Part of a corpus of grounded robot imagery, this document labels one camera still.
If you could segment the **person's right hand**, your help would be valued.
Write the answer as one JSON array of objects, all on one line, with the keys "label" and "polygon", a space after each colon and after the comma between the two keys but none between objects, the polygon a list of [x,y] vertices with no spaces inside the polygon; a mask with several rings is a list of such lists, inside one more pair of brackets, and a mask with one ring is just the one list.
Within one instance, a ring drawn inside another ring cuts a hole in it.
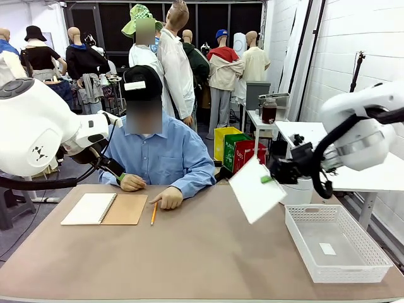
[{"label": "person's right hand", "polygon": [[127,192],[138,191],[146,187],[146,182],[138,175],[125,174],[120,181],[120,187]]}]

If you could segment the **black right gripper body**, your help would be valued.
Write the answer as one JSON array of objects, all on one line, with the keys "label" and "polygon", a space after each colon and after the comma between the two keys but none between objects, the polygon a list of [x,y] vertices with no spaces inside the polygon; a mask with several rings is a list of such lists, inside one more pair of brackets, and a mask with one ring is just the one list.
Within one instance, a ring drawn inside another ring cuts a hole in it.
[{"label": "black right gripper body", "polygon": [[292,183],[298,183],[298,180],[303,177],[310,177],[313,181],[321,182],[322,149],[320,145],[313,148],[311,142],[304,143],[293,147],[290,153],[294,163]]}]

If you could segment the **person's left hand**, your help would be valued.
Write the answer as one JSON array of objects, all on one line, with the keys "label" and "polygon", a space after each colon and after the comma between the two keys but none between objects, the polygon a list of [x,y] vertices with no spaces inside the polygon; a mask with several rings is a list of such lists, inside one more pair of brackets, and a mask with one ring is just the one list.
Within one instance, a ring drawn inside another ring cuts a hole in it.
[{"label": "person's left hand", "polygon": [[161,209],[172,210],[179,207],[183,201],[183,195],[179,189],[169,186],[158,194],[149,204],[160,204]]}]

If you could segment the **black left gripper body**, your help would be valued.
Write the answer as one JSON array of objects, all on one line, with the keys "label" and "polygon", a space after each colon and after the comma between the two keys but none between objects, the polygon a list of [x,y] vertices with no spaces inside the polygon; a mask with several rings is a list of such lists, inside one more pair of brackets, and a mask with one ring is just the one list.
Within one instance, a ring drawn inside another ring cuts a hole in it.
[{"label": "black left gripper body", "polygon": [[107,146],[108,140],[102,139],[92,143],[86,148],[78,148],[68,152],[68,156],[78,164],[97,164],[103,158],[102,152]]}]

